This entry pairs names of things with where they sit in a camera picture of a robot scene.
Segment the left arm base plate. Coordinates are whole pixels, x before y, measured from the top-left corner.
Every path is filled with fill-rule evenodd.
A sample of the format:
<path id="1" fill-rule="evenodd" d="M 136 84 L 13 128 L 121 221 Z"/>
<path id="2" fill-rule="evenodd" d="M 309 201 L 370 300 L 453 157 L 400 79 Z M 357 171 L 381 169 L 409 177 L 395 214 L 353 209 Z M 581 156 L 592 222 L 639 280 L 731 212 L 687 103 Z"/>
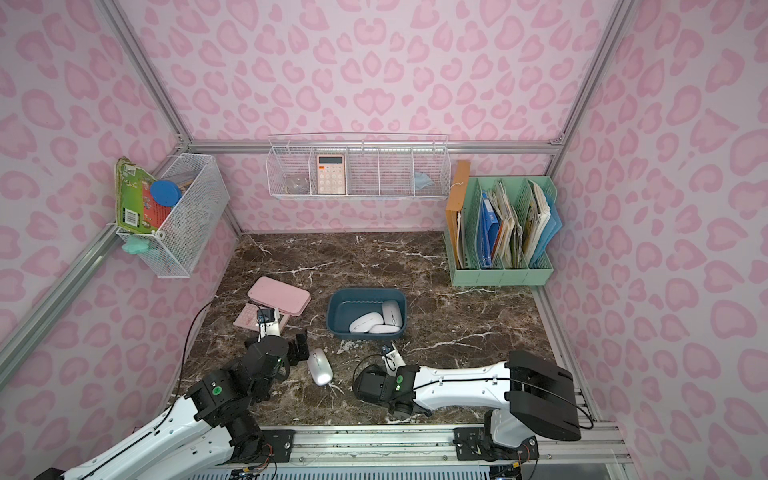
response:
<path id="1" fill-rule="evenodd" d="M 288 463 L 291 459 L 296 431 L 293 429 L 267 429 L 248 433 L 231 441 L 233 453 L 229 463 L 260 465 Z"/>

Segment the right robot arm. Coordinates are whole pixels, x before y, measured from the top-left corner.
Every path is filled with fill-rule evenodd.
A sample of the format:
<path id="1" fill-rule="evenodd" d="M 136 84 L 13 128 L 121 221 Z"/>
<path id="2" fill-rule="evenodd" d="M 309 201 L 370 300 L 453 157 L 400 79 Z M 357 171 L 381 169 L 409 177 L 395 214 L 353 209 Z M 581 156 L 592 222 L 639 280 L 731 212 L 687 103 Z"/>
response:
<path id="1" fill-rule="evenodd" d="M 513 461 L 539 457 L 540 437 L 576 442 L 595 426 L 577 404 L 572 374 L 525 351 L 505 361 L 466 369 L 406 365 L 387 359 L 354 376 L 352 391 L 398 419 L 430 416 L 449 407 L 484 408 L 480 428 L 457 427 L 453 444 L 460 461 Z"/>

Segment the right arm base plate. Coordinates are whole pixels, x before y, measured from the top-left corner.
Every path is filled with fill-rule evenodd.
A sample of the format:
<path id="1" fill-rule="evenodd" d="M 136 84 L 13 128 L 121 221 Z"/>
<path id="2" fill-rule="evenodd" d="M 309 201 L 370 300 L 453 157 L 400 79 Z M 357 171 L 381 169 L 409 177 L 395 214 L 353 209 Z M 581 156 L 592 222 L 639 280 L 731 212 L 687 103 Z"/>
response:
<path id="1" fill-rule="evenodd" d="M 516 461 L 525 463 L 538 460 L 539 448 L 535 437 L 529 437 L 516 447 L 495 443 L 484 427 L 457 427 L 453 430 L 453 444 L 459 461 Z"/>

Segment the teal storage box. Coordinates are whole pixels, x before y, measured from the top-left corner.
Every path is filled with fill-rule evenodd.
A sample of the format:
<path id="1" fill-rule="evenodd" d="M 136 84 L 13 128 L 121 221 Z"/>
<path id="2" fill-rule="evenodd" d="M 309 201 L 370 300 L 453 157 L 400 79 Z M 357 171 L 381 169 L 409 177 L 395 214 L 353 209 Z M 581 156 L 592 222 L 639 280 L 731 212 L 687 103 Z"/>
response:
<path id="1" fill-rule="evenodd" d="M 342 340 L 395 340 L 406 325 L 406 296 L 394 288 L 344 288 L 327 308 L 327 329 Z"/>

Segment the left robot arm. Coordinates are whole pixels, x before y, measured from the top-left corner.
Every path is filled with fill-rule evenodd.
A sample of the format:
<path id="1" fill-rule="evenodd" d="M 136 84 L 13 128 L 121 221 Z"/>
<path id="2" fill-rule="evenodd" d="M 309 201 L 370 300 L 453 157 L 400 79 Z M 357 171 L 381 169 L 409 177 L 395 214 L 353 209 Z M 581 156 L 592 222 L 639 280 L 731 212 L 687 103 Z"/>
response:
<path id="1" fill-rule="evenodd" d="M 147 425 L 82 464 L 42 479 L 187 479 L 214 466 L 276 466 L 291 459 L 295 432 L 263 430 L 253 405 L 309 358 L 306 332 L 246 343 L 243 356 L 210 371 Z"/>

